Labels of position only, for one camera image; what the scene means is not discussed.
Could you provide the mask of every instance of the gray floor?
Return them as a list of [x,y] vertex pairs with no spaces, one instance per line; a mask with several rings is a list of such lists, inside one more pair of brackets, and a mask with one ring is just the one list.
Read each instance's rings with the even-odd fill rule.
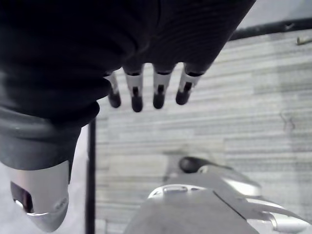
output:
[[175,104],[181,64],[162,110],[133,113],[121,70],[122,106],[100,101],[97,233],[120,234],[149,192],[180,173],[185,155],[226,163],[258,181],[267,198],[312,220],[312,30],[228,42],[186,106]]

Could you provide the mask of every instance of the ribbed black fabric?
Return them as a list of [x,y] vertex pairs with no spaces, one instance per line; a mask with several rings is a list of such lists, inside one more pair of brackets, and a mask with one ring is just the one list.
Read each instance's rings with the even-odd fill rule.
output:
[[253,2],[2,1],[0,161],[24,170],[72,161],[81,127],[110,92],[105,72],[207,66]]

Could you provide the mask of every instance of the robotic arm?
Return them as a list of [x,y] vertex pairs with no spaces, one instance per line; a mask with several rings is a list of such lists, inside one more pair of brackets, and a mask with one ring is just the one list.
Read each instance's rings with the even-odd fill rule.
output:
[[255,0],[4,1],[0,9],[0,161],[14,202],[42,230],[66,216],[80,130],[108,96],[143,109],[143,65],[154,66],[154,107],[184,63],[176,102],[187,103]]

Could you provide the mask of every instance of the black edge strip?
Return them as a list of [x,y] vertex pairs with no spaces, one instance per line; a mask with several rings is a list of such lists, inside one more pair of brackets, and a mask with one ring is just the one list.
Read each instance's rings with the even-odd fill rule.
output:
[[235,208],[233,206],[231,206],[227,201],[225,201],[222,197],[219,196],[218,193],[216,193],[215,191],[213,191],[214,195],[216,195],[221,201],[223,201],[225,204],[227,204],[235,213],[237,213],[239,216],[241,216],[244,220],[246,220],[246,218],[240,214],[237,210],[235,210]]
[[312,18],[285,20],[276,23],[262,24],[244,29],[236,30],[230,40],[250,38],[264,34],[286,33],[291,31],[305,30],[312,28]]
[[88,161],[87,161],[87,184],[85,202],[85,233],[95,233],[95,168],[96,168],[96,120],[89,123],[88,129]]

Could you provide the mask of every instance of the dark slot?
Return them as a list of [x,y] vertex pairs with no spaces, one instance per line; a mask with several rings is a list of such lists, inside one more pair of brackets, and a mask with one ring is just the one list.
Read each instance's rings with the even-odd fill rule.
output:
[[19,201],[23,205],[23,208],[27,213],[34,212],[33,200],[29,192],[27,192],[17,184],[11,182],[11,193],[14,202],[16,200]]
[[165,90],[165,87],[163,84],[161,84],[158,86],[157,92],[158,94],[163,94],[164,90]]
[[137,88],[137,87],[133,87],[133,88],[132,88],[132,92],[133,92],[133,95],[134,95],[135,97],[138,97],[138,88]]
[[192,88],[192,83],[186,82],[186,84],[185,84],[185,86],[184,86],[184,91],[185,91],[185,92],[188,92],[188,91],[191,90],[191,88]]

